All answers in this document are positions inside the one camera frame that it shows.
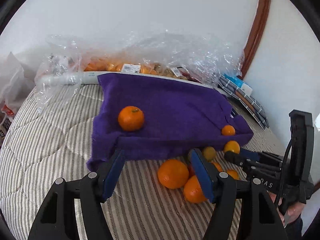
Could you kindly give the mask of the person's right hand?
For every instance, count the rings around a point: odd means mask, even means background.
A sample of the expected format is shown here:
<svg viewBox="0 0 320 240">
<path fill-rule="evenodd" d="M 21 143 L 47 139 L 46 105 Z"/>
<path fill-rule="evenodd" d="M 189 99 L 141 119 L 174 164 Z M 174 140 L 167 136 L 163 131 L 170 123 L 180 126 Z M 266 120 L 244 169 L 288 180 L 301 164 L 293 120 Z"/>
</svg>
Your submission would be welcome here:
<svg viewBox="0 0 320 240">
<path fill-rule="evenodd" d="M 293 223 L 295 220 L 298 219 L 298 217 L 301 215 L 304 207 L 306 204 L 296 202 L 293 205 L 289 206 L 286 212 L 286 215 L 282 215 L 281 212 L 278 211 L 279 217 L 281 222 L 283 223 L 283 226 L 286 227 L 287 225 Z"/>
</svg>

